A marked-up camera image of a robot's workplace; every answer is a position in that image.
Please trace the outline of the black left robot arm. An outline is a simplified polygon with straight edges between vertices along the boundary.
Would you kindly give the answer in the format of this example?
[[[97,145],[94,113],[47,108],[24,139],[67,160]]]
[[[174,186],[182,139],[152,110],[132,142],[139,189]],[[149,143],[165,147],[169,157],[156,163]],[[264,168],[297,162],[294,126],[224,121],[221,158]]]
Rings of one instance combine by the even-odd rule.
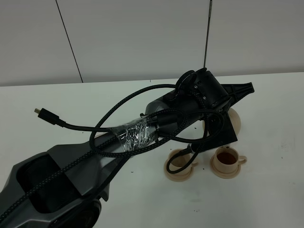
[[[127,124],[103,127],[124,103],[150,90],[170,91]],[[230,107],[254,92],[251,83],[221,84],[206,68],[188,71],[176,84],[140,89],[117,103],[95,127],[71,125],[46,109],[38,117],[69,130],[90,132],[82,144],[56,145],[13,166],[0,194],[3,228],[91,228],[108,200],[109,185],[132,157],[168,141],[186,143],[164,165],[183,174],[199,153],[237,141]]]

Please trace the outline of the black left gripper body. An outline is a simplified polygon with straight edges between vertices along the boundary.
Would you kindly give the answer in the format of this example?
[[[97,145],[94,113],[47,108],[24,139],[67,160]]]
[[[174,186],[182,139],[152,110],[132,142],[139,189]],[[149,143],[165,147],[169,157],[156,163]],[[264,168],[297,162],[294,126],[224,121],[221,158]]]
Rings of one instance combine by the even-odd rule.
[[[251,82],[245,84],[221,84],[226,91],[221,112],[227,112],[230,107],[239,102],[245,96],[254,93]]]

